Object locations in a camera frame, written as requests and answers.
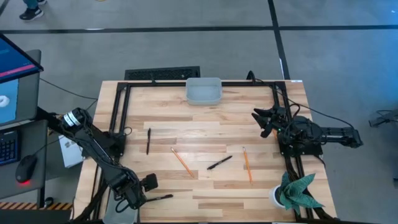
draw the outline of black pen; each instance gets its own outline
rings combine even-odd
[[[149,153],[149,141],[150,141],[150,128],[148,130],[147,155]]]
[[[162,200],[162,199],[166,199],[166,198],[170,198],[170,197],[173,197],[173,195],[166,195],[166,196],[163,196],[163,197],[157,197],[157,198],[148,199],[147,202],[153,202],[155,200]]]
[[[209,168],[207,168],[207,169],[208,169],[208,170],[211,170],[212,168],[214,168],[214,167],[216,167],[216,166],[222,164],[223,162],[227,161],[227,160],[230,159],[230,158],[232,158],[232,156],[228,156],[227,158],[223,159],[222,161],[219,161],[219,162],[217,162],[216,164],[209,166]]]

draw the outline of green leaf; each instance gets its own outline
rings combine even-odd
[[[285,205],[286,210],[292,207],[292,201],[288,199],[283,192],[280,194],[279,200],[282,203],[282,205]]]
[[[298,196],[289,197],[293,201],[293,204],[298,204],[305,208],[320,208],[323,207],[320,203],[318,203],[313,197],[305,194],[300,194]]]
[[[287,172],[285,172],[282,176],[282,183],[280,185],[280,189],[285,189],[285,187],[290,184],[290,180],[289,180],[289,174]]]
[[[291,182],[288,186],[286,186],[290,189],[289,194],[297,195],[298,192],[303,192],[307,188],[307,186],[311,184],[314,177],[315,174],[310,174],[302,177],[299,180]]]
[[[293,209],[296,211],[298,215],[300,215],[300,207],[296,204],[293,204]]]

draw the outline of potted plant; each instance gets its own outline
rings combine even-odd
[[[282,176],[282,183],[270,190],[269,198],[278,207],[286,210],[293,208],[298,215],[300,214],[300,206],[305,208],[323,207],[313,197],[303,193],[314,177],[315,174],[310,174],[291,182],[288,173],[285,172]]]

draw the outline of white paper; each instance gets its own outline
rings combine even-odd
[[[61,145],[63,165],[65,165],[66,168],[73,167],[74,165],[83,162],[84,157],[81,156],[81,151],[83,149],[78,146],[78,144],[63,135],[58,138]]]

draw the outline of white pot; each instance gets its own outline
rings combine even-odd
[[[274,187],[273,189],[270,189],[270,191],[269,191],[269,200],[270,200],[276,207],[285,208],[285,206],[282,205],[281,203],[279,203],[279,202],[276,200],[276,197],[275,197],[276,190],[277,190],[279,187],[280,187],[280,185]]]

